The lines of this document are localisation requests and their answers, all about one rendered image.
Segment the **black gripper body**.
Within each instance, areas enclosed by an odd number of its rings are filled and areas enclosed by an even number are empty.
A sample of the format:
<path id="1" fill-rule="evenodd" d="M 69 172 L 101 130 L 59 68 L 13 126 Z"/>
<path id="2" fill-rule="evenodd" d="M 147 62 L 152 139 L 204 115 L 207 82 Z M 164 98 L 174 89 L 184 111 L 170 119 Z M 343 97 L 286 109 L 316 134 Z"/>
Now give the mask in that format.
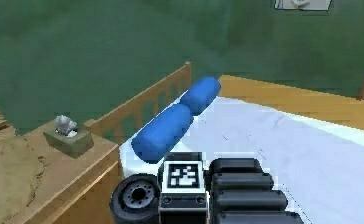
<path id="1" fill-rule="evenodd" d="M 110 199 L 114 224 L 159 224 L 160 189 L 153 174 L 134 174 L 122 180 Z"/>

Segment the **blue pillow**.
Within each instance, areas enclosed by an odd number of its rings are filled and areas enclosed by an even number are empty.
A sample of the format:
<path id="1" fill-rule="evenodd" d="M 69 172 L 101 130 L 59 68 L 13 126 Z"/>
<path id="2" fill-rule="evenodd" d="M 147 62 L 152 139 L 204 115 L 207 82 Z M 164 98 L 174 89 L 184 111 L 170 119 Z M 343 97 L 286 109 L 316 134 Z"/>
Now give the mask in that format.
<path id="1" fill-rule="evenodd" d="M 205 77 L 194 83 L 180 99 L 194 116 L 200 115 L 217 97 L 221 84 L 215 77 Z"/>
<path id="2" fill-rule="evenodd" d="M 134 153 L 147 163 L 158 163 L 185 135 L 192 122 L 193 115 L 187 106 L 173 104 L 132 139 Z"/>

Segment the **wooden bedside table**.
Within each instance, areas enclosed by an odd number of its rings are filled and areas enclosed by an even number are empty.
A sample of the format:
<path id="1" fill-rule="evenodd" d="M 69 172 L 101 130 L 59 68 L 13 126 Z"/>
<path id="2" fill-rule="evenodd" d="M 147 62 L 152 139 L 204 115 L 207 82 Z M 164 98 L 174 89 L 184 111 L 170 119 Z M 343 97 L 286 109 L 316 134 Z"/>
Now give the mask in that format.
<path id="1" fill-rule="evenodd" d="M 53 128 L 19 136 L 0 113 L 0 224 L 113 224 L 118 145 L 92 134 L 93 146 L 73 158 L 48 144 Z"/>

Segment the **olive tissue box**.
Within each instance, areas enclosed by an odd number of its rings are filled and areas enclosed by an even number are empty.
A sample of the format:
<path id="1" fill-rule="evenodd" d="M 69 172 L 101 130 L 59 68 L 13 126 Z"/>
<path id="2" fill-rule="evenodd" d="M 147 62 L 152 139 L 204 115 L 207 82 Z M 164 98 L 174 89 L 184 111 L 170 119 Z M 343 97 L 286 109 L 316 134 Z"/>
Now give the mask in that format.
<path id="1" fill-rule="evenodd" d="M 74 159 L 94 146 L 91 132 L 65 115 L 57 116 L 43 134 L 51 147 Z"/>

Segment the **wooden bed with white sheet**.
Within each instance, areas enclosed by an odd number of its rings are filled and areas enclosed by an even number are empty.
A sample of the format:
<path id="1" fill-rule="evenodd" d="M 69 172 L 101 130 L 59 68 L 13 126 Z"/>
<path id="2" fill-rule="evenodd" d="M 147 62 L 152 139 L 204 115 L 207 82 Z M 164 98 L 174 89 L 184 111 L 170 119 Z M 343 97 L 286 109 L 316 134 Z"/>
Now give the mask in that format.
<path id="1" fill-rule="evenodd" d="M 304 224 L 364 224 L 364 102 L 234 76 L 217 77 L 221 89 L 180 141 L 164 155 L 200 152 L 205 168 L 217 158 L 254 158 L 282 191 L 287 209 Z M 183 66 L 95 121 L 94 134 L 135 120 L 131 136 L 116 134 L 124 179 L 157 174 L 141 160 L 132 139 L 198 81 Z"/>

